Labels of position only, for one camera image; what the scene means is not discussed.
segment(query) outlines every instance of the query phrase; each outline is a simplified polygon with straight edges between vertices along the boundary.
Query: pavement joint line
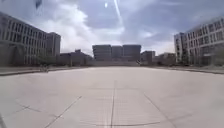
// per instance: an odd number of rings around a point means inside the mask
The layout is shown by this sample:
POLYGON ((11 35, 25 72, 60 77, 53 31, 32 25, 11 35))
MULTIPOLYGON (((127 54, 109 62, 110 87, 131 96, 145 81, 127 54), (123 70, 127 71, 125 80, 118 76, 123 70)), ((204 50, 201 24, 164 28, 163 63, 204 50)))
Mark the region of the pavement joint line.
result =
POLYGON ((115 89, 116 89, 116 81, 114 81, 114 89, 113 89, 113 102, 112 102, 112 113, 111 113, 111 122, 110 122, 110 127, 112 128, 113 126, 113 118, 114 118, 114 96, 115 96, 115 89))
POLYGON ((151 100, 151 98, 149 98, 144 92, 142 92, 142 94, 145 96, 146 99, 148 99, 148 101, 152 103, 154 107, 156 107, 156 109, 166 118, 166 120, 173 125, 174 128, 177 128, 176 125, 168 118, 168 116, 165 113, 163 113, 162 110, 151 100))
POLYGON ((86 124, 86 125, 93 125, 93 126, 147 126, 147 125, 153 125, 153 124, 160 124, 160 123, 164 123, 164 122, 168 122, 167 120, 163 120, 163 121, 158 121, 158 122, 151 122, 151 123, 142 123, 142 124, 113 124, 113 125, 105 125, 105 124, 94 124, 94 123, 86 123, 86 122, 79 122, 82 124, 86 124))
POLYGON ((59 116, 57 116, 55 119, 53 119, 47 126, 45 126, 44 128, 48 128, 49 126, 51 126, 58 118, 60 118, 68 109, 70 109, 76 102, 78 102, 80 99, 82 98, 82 96, 80 96, 78 99, 76 99, 71 105, 69 105, 59 116))
POLYGON ((10 113, 10 114, 8 114, 8 115, 6 115, 6 116, 2 116, 2 119, 7 118, 7 117, 9 117, 9 116, 11 116, 11 115, 14 115, 14 114, 16 114, 16 113, 18 113, 18 112, 21 112, 21 111, 23 111, 23 110, 25 110, 25 109, 27 109, 27 108, 22 108, 22 109, 17 110, 17 111, 15 111, 15 112, 13 112, 13 113, 10 113))

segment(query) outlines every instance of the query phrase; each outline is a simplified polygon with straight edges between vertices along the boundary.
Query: sky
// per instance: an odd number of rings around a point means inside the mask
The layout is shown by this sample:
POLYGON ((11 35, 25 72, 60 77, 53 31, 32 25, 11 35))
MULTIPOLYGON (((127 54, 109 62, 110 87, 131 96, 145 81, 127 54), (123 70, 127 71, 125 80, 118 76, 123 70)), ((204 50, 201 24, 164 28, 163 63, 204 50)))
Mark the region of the sky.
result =
POLYGON ((173 35, 224 14, 223 0, 1 0, 0 11, 61 35, 61 52, 93 44, 141 44, 174 52, 173 35))

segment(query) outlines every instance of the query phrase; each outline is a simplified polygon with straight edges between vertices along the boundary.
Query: multi-story building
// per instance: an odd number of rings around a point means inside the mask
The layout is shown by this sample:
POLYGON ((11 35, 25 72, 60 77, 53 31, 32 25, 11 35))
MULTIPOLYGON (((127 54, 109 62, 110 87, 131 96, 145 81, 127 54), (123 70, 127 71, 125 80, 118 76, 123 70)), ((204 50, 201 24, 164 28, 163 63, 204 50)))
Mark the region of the multi-story building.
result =
POLYGON ((144 65, 153 65, 155 51, 144 51, 141 53, 141 63, 144 65))
POLYGON ((123 47, 122 46, 112 46, 112 59, 115 61, 122 60, 123 47))
POLYGON ((175 55, 177 64, 188 64, 187 38, 186 34, 179 33, 174 35, 175 55))
POLYGON ((60 54, 61 36, 51 32, 47 35, 47 55, 57 56, 60 54))
POLYGON ((14 47, 10 60, 20 54, 19 58, 24 65, 39 64, 40 59, 47 56, 47 48, 52 48, 51 54, 60 52, 60 36, 55 33, 46 33, 21 20, 0 12, 0 43, 14 47), (47 37, 52 36, 48 47, 47 37))
POLYGON ((224 17, 214 18, 185 32, 187 56, 190 64, 208 65, 217 49, 224 46, 224 17))
POLYGON ((110 61, 112 59, 111 45, 93 45, 93 54, 97 61, 110 61))
POLYGON ((140 61, 141 45, 123 45, 123 59, 140 61))
POLYGON ((94 45, 93 54, 97 61, 140 61, 141 45, 94 45))

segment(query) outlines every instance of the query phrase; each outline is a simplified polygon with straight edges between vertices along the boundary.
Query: road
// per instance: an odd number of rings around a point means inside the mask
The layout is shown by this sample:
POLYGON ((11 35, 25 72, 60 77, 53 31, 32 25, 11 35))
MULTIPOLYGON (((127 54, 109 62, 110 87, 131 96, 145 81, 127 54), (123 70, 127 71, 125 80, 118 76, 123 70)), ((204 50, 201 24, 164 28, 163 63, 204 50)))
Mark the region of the road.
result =
POLYGON ((223 85, 223 75, 141 67, 7 76, 0 114, 7 128, 223 128, 223 85))

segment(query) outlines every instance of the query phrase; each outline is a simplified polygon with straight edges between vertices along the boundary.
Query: building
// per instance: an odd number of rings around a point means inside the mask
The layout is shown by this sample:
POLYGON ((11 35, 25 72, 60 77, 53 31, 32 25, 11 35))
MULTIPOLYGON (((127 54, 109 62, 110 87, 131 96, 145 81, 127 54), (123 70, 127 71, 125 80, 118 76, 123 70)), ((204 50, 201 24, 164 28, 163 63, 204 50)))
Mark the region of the building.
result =
POLYGON ((123 60, 140 61, 141 45, 123 45, 123 60))
POLYGON ((47 55, 57 56, 60 54, 61 36, 51 32, 47 35, 47 55))
POLYGON ((184 33, 174 36, 176 63, 180 65, 188 64, 187 38, 184 33))
POLYGON ((186 43, 189 64, 209 65, 213 63, 215 51, 224 46, 223 32, 224 17, 214 18, 183 33, 186 40, 177 41, 178 36, 174 36, 175 48, 178 48, 177 42, 186 43))
POLYGON ((156 58, 157 65, 163 66, 174 66, 176 65, 175 53, 163 53, 158 55, 156 58))
POLYGON ((141 53, 141 64, 153 65, 155 58, 155 51, 144 51, 141 53))
POLYGON ((141 45, 94 45, 93 54, 96 61, 140 61, 141 45))
POLYGON ((93 54, 96 61, 111 61, 111 45, 93 45, 93 54))
POLYGON ((53 55, 60 52, 60 37, 55 33, 46 33, 21 20, 13 18, 0 12, 0 44, 6 45, 10 55, 8 65, 37 65, 43 61, 48 54, 53 55), (48 45, 48 37, 54 35, 48 45))
POLYGON ((57 64, 64 66, 89 66, 92 65, 93 58, 81 50, 75 50, 71 53, 61 53, 57 57, 57 64))
POLYGON ((122 46, 112 46, 112 59, 114 61, 120 61, 122 60, 123 56, 123 47, 122 46))

